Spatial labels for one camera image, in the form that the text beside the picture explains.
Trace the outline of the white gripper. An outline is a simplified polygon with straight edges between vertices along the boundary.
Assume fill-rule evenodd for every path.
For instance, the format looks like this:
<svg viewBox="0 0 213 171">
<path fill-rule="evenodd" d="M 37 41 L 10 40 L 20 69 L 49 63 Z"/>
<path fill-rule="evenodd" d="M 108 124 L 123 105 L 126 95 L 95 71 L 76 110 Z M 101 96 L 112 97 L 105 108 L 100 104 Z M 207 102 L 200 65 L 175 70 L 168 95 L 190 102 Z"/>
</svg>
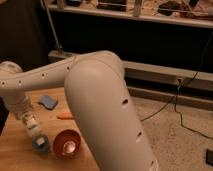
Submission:
<svg viewBox="0 0 213 171">
<path fill-rule="evenodd" d="M 6 109 L 15 115 L 17 120 L 20 120 L 25 113 L 33 110 L 30 97 L 25 93 L 5 96 L 3 103 Z"/>
</svg>

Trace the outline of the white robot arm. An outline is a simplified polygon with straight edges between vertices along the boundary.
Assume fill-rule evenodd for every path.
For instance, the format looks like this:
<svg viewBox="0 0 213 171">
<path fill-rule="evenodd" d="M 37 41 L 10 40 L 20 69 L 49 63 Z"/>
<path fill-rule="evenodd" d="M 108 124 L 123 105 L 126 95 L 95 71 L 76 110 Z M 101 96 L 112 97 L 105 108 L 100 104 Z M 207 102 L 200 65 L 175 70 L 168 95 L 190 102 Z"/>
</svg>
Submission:
<svg viewBox="0 0 213 171">
<path fill-rule="evenodd" d="M 110 51 L 74 55 L 24 72 L 0 63 L 0 98 L 19 115 L 27 91 L 62 87 L 100 171 L 160 171 L 124 80 L 121 59 Z"/>
</svg>

